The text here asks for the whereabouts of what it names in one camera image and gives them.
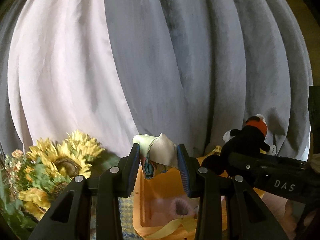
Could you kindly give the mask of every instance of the white cloth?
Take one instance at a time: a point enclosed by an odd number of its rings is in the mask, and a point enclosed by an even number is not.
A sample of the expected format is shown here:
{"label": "white cloth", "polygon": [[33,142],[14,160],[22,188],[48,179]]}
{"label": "white cloth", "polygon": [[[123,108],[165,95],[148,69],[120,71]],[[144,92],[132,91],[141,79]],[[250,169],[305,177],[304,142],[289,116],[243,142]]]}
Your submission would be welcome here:
{"label": "white cloth", "polygon": [[79,129],[127,156],[138,134],[116,71],[104,0],[28,0],[9,53],[8,94],[24,151]]}
{"label": "white cloth", "polygon": [[133,142],[140,144],[140,154],[148,160],[178,168],[177,146],[165,134],[159,137],[138,134]]}

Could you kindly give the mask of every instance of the orange plush head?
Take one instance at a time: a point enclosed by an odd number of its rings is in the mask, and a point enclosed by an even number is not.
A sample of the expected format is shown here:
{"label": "orange plush head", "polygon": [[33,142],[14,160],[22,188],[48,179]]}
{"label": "orange plush head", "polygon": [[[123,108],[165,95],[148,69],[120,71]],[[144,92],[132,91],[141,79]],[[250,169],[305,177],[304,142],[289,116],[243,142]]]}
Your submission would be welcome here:
{"label": "orange plush head", "polygon": [[264,121],[263,115],[257,114],[256,116],[249,117],[245,122],[245,125],[257,127],[263,133],[264,137],[267,136],[268,128]]}

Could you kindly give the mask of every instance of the stuffed toy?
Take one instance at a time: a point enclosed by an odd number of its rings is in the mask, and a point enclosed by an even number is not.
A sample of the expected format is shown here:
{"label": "stuffed toy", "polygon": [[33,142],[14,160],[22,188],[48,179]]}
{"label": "stuffed toy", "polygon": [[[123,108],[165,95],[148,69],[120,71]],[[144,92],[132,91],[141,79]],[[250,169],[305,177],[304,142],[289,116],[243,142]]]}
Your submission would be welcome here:
{"label": "stuffed toy", "polygon": [[265,143],[267,131],[268,127],[263,115],[251,116],[241,130],[233,129],[226,132],[223,136],[226,143],[220,155],[208,156],[201,166],[221,175],[226,169],[228,157],[232,152],[256,157],[262,150],[269,155],[275,155],[276,146],[269,146]]}

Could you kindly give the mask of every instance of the yellow flower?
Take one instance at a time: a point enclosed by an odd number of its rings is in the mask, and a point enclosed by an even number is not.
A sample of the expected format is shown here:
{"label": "yellow flower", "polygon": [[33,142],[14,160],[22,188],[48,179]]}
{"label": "yellow flower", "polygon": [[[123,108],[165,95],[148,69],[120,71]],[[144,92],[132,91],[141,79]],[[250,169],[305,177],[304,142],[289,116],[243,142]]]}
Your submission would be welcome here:
{"label": "yellow flower", "polygon": [[41,162],[48,167],[47,172],[51,176],[57,176],[57,172],[70,178],[80,174],[89,178],[91,164],[86,163],[86,159],[82,155],[76,157],[70,153],[68,145],[63,141],[62,145],[57,145],[57,151],[47,152],[48,154],[39,152]]}
{"label": "yellow flower", "polygon": [[30,182],[33,182],[33,179],[31,178],[31,176],[29,174],[26,175],[26,179],[29,180]]}
{"label": "yellow flower", "polygon": [[76,130],[75,132],[68,134],[68,139],[65,140],[68,145],[76,150],[76,156],[82,155],[83,157],[88,155],[97,157],[103,149],[99,147],[99,143],[96,138],[90,138],[87,134]]}
{"label": "yellow flower", "polygon": [[45,210],[50,208],[50,202],[48,200],[47,193],[38,188],[30,188],[26,191],[20,191],[19,199],[26,202],[32,202],[33,204],[36,204],[38,207],[41,207]]}
{"label": "yellow flower", "polygon": [[68,134],[68,140],[74,141],[75,143],[85,143],[88,141],[88,135],[76,130],[70,134]]}
{"label": "yellow flower", "polygon": [[24,204],[25,209],[32,214],[38,221],[44,216],[45,211],[41,210],[36,204],[27,202]]}
{"label": "yellow flower", "polygon": [[23,155],[23,152],[21,150],[15,150],[11,155],[13,158],[20,158]]}
{"label": "yellow flower", "polygon": [[41,153],[46,153],[47,155],[52,155],[57,152],[53,143],[47,138],[43,140],[40,138],[39,141],[36,141],[36,146],[30,146],[30,152],[27,152],[27,158],[36,161],[38,156]]}
{"label": "yellow flower", "polygon": [[34,168],[31,168],[30,166],[27,166],[25,169],[24,169],[24,172],[26,173],[26,174],[29,174],[29,173],[31,173],[32,171],[34,171],[35,169]]}

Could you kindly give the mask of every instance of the folded cloth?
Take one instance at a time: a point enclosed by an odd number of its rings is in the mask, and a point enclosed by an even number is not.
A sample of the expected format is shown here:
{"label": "folded cloth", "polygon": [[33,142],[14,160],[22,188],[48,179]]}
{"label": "folded cloth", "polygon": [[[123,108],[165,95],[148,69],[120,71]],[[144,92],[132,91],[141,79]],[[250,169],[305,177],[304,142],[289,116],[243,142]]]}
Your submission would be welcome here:
{"label": "folded cloth", "polygon": [[159,137],[136,135],[133,143],[140,144],[140,159],[145,179],[152,179],[172,167],[178,168],[176,145],[163,133]]}

